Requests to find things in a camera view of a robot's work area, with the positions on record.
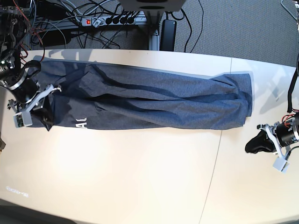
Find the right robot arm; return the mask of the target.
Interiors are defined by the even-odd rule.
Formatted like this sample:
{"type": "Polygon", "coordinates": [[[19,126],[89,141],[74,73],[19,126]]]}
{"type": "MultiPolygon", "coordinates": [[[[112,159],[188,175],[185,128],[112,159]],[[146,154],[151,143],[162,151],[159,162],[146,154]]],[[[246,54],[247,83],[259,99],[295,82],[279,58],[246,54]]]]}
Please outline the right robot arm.
{"type": "Polygon", "coordinates": [[[54,116],[49,95],[62,91],[61,86],[41,85],[34,77],[42,70],[41,60],[26,61],[24,48],[28,35],[37,35],[34,28],[37,7],[34,0],[2,0],[0,2],[0,86],[13,95],[7,104],[14,111],[17,128],[39,120],[50,130],[54,116]]]}

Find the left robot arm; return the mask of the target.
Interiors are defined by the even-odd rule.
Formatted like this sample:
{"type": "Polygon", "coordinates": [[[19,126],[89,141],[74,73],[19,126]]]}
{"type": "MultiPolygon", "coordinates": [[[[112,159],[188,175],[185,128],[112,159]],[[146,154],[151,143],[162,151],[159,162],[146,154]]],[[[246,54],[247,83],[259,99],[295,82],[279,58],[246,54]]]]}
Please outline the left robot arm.
{"type": "Polygon", "coordinates": [[[289,157],[292,151],[298,146],[291,148],[291,145],[299,141],[299,111],[292,106],[292,94],[299,77],[299,60],[296,59],[296,70],[293,74],[287,93],[287,114],[270,126],[259,124],[258,135],[252,138],[245,146],[245,152],[256,154],[266,152],[276,154],[273,167],[279,172],[285,173],[290,165],[289,157]]]}

